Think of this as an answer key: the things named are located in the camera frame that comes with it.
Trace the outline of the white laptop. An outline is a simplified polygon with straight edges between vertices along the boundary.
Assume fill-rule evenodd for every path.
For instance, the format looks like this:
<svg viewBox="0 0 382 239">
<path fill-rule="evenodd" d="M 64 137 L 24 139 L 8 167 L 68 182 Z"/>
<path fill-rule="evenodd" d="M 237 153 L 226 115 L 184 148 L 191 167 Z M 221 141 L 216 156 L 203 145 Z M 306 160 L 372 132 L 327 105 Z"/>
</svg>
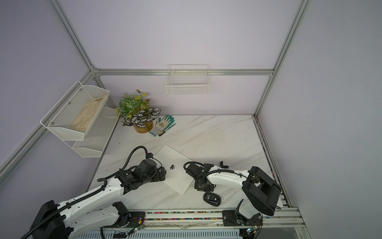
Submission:
<svg viewBox="0 0 382 239">
<path fill-rule="evenodd" d="M 184 195 L 194 179 L 186 173 L 183 166 L 192 160 L 167 145 L 163 146 L 154 157 L 167 171 L 163 182 L 178 194 Z"/>
</svg>

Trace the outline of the black wireless mouse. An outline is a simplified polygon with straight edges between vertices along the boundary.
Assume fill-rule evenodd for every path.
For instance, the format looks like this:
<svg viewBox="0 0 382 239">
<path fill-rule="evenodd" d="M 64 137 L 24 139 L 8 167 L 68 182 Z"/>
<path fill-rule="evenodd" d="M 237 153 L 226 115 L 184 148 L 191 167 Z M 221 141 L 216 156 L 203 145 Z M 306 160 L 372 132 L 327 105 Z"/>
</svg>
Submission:
<svg viewBox="0 0 382 239">
<path fill-rule="evenodd" d="M 221 197 L 212 192 L 204 193 L 203 201 L 214 207 L 218 207 L 221 205 Z"/>
</svg>

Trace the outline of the black mouse battery cover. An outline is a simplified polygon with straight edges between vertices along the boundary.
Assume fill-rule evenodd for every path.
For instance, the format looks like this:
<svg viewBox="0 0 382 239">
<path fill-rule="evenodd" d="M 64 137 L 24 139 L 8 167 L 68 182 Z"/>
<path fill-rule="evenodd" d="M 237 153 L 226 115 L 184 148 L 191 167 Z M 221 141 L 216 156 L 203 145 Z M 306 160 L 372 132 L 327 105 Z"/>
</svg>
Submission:
<svg viewBox="0 0 382 239">
<path fill-rule="evenodd" d="M 220 167 L 223 168 L 223 169 L 228 169 L 228 168 L 229 168 L 229 166 L 228 166 L 228 165 L 225 165 L 225 164 L 223 163 L 223 161 L 221 161 L 221 162 L 219 163 L 219 165 L 220 165 Z"/>
</svg>

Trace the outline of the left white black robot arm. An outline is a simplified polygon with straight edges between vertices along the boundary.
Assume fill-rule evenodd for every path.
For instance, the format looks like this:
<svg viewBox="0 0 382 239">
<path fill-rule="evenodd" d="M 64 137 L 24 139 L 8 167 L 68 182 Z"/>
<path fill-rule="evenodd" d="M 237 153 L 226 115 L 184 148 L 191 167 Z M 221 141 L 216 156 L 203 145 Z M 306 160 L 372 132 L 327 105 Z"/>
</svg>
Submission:
<svg viewBox="0 0 382 239">
<path fill-rule="evenodd" d="M 73 199 L 43 204 L 24 239 L 72 239 L 80 234 L 115 226 L 125 228 L 133 224 L 130 211 L 116 199 L 150 182 L 166 179 L 166 169 L 144 146 L 145 158 L 139 165 L 128 167 L 130 154 L 117 172 L 99 178 L 101 186 Z"/>
</svg>

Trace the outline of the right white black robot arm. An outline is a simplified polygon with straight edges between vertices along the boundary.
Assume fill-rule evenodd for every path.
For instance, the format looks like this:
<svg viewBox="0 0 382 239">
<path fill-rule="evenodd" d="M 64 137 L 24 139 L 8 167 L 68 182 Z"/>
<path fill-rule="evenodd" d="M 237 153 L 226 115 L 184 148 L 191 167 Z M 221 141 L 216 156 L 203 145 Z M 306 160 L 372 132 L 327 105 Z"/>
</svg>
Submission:
<svg viewBox="0 0 382 239">
<path fill-rule="evenodd" d="M 223 211 L 226 226 L 246 226 L 254 222 L 260 226 L 263 215 L 273 216 L 279 209 L 277 203 L 281 186 L 259 167 L 240 171 L 189 161 L 183 168 L 194 179 L 194 188 L 204 192 L 204 199 L 215 207 L 221 204 L 221 199 L 214 194 L 216 186 L 228 186 L 244 192 L 246 197 L 239 201 L 234 211 Z"/>
</svg>

